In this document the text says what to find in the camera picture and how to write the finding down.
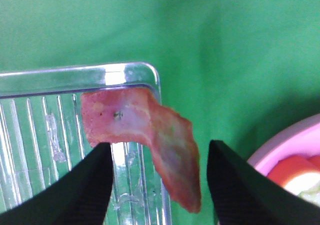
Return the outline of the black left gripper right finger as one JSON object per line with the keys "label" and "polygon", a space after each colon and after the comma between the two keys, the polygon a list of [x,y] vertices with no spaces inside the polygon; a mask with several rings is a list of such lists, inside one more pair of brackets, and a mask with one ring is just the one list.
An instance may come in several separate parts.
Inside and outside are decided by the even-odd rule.
{"label": "black left gripper right finger", "polygon": [[211,140],[206,168],[221,225],[318,225],[320,208],[275,184],[222,140]]}

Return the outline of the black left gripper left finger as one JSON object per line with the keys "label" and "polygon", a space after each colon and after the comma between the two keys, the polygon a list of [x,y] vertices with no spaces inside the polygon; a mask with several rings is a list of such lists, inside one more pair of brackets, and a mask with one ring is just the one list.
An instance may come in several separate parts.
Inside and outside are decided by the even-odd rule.
{"label": "black left gripper left finger", "polygon": [[99,143],[53,185],[0,215],[2,225],[101,225],[113,186],[111,145]]}

